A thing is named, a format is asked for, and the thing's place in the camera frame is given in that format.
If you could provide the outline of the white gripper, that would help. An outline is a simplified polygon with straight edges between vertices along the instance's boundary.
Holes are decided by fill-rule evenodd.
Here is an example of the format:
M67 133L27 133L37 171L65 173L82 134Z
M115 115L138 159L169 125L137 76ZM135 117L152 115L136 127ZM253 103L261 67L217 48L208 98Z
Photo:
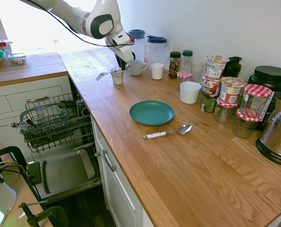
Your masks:
M116 33L110 33L105 37L106 46L115 54L116 61L120 69L126 69L126 62L134 60L132 45L129 35L121 30Z

